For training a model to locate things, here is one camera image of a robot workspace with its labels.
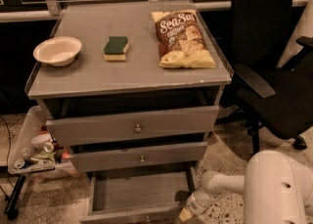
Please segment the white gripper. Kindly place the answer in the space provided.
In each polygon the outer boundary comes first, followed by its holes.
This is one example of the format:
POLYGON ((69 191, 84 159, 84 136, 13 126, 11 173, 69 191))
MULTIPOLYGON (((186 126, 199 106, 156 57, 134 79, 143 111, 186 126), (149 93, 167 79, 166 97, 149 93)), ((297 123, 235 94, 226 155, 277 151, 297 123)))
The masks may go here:
POLYGON ((194 190, 187 199, 187 207, 183 207, 179 220, 182 223, 190 220, 193 215, 203 214, 215 202, 219 201, 225 195, 224 192, 207 192, 203 188, 194 190))

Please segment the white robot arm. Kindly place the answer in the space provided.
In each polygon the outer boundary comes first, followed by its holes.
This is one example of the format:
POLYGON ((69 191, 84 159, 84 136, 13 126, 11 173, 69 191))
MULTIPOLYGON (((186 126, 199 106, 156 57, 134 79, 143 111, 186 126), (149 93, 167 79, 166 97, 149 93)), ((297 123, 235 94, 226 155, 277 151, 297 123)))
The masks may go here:
MULTIPOLYGON (((290 23, 291 0, 232 0, 232 65, 237 104, 251 127, 289 139, 312 125, 312 81, 277 67, 290 23)), ((258 150, 243 176, 207 171, 183 214, 200 214, 227 192, 244 196, 245 224, 300 224, 312 212, 312 171, 275 151, 258 150)))

